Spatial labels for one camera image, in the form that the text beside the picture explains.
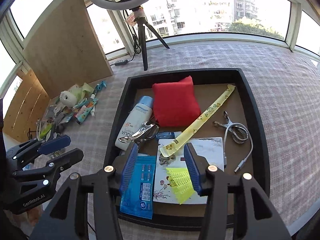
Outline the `blue wet wipe packet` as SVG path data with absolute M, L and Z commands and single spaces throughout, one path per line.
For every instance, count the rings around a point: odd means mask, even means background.
M 145 219 L 152 218 L 155 169 L 155 156 L 137 157 L 130 183 L 121 197 L 121 213 Z

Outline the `silver metal clip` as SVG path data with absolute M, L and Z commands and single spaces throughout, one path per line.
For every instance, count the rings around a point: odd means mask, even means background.
M 214 121 L 213 126 L 223 128 L 225 131 L 228 131 L 228 133 L 232 135 L 234 142 L 236 142 L 237 144 L 243 144 L 245 141 L 247 141 L 248 131 L 246 127 L 242 127 L 233 123 L 226 111 L 223 112 L 223 116 L 226 120 L 226 123 L 222 124 L 218 121 Z
M 121 137 L 118 140 L 122 143 L 129 143 L 132 141 L 141 142 L 153 139 L 159 131 L 159 125 L 152 121 L 145 121 L 138 131 L 132 135 Z

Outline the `yellow plastic shuttlecock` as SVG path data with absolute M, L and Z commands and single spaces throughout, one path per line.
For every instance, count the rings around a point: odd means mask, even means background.
M 191 178 L 185 164 L 172 166 L 175 158 L 164 157 L 160 154 L 159 164 L 165 167 L 167 180 L 178 204 L 185 203 L 194 193 Z

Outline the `red cloth bean bag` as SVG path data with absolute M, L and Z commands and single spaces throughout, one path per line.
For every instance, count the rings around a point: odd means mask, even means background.
M 178 82 L 155 83 L 152 90 L 153 113 L 160 126 L 189 126 L 201 115 L 191 76 Z

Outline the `orange print hand cream tube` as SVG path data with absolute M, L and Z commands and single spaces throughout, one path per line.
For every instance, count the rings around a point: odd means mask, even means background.
M 89 103 L 87 103 L 86 105 L 83 105 L 80 108 L 78 113 L 75 115 L 76 122 L 79 125 L 82 124 L 86 120 L 87 116 L 89 115 L 91 110 L 94 108 L 94 106 L 97 104 L 98 100 L 99 99 L 97 99 L 97 98 L 92 99 L 91 101 L 89 101 Z

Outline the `white book with calligraphy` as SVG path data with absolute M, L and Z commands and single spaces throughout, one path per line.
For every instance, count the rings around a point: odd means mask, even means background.
M 160 148 L 172 142 L 171 139 L 161 139 L 158 142 L 158 152 L 155 170 L 155 182 L 153 186 L 153 201 L 165 204 L 178 204 L 169 181 L 165 167 L 159 164 Z M 214 165 L 224 170 L 223 143 L 221 137 L 190 139 L 174 155 L 172 166 L 185 164 L 195 193 L 183 204 L 200 205 L 207 203 L 206 196 L 199 193 L 204 189 L 203 183 L 206 179 L 206 168 Z

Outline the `green microfiber cloth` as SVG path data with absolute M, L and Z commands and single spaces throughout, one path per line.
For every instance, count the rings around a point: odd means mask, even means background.
M 77 101 L 81 101 L 86 94 L 91 95 L 93 93 L 94 88 L 89 84 L 84 83 L 82 86 L 74 85 L 71 89 L 71 93 L 77 98 Z

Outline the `green white lip balm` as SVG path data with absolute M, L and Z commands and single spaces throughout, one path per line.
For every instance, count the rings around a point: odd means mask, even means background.
M 94 98 L 96 97 L 96 94 L 97 94 L 97 91 L 94 91 L 94 92 L 91 94 L 90 98 L 91 98 L 91 99 L 94 99 Z

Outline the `yellow printed ribbon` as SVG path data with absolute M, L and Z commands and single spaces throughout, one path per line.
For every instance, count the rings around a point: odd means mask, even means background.
M 234 92 L 235 86 L 228 84 L 227 89 L 189 126 L 187 127 L 176 139 L 169 144 L 160 148 L 160 153 L 163 157 L 168 158 L 174 155 L 187 141 L 197 133 L 197 131 L 217 112 L 223 103 Z

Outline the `wooden board panel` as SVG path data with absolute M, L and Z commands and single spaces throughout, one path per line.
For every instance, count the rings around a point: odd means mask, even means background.
M 23 52 L 50 98 L 72 85 L 113 74 L 84 0 L 62 1 L 40 24 Z

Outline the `white sunscreen bottle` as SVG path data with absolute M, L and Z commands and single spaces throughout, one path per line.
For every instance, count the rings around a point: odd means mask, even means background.
M 152 115 L 153 98 L 142 96 L 125 120 L 120 132 L 116 138 L 115 146 L 121 150 L 127 150 L 129 143 L 120 142 L 119 138 L 128 137 L 136 133 L 142 126 L 142 123 L 148 121 Z

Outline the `black power strip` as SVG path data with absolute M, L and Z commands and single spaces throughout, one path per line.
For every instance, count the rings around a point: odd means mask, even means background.
M 129 62 L 129 60 L 127 60 L 127 59 L 119 60 L 119 61 L 116 61 L 116 62 L 114 63 L 114 65 L 115 65 L 115 66 L 123 66 L 123 65 L 126 65 L 128 62 Z

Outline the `pink plaid tablecloth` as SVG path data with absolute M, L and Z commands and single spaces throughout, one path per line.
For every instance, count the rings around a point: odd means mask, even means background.
M 157 48 L 148 52 L 149 69 L 141 56 L 113 66 L 107 88 L 98 95 L 96 117 L 84 126 L 71 124 L 69 147 L 84 159 L 63 172 L 57 190 L 72 172 L 87 175 L 103 166 L 116 109 L 129 76 L 193 68 L 240 68 L 263 122 L 270 161 L 270 199 L 290 233 L 315 214 L 319 218 L 319 63 L 301 53 L 263 44 L 204 44 Z M 198 239 L 199 232 L 148 228 L 119 220 L 124 239 Z

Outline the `black tripod stand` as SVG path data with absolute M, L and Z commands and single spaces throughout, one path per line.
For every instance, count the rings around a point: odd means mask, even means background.
M 138 37 L 140 42 L 140 48 L 142 53 L 142 60 L 143 60 L 143 68 L 145 71 L 148 70 L 148 55 L 147 55 L 147 48 L 146 48 L 146 35 L 145 35 L 145 27 L 147 27 L 156 37 L 157 39 L 163 44 L 163 46 L 167 49 L 170 47 L 167 45 L 167 43 L 163 40 L 163 38 L 157 33 L 157 31 L 154 29 L 154 27 L 148 23 L 146 16 L 144 14 L 143 8 L 135 7 L 131 9 L 134 14 L 134 21 L 138 25 Z

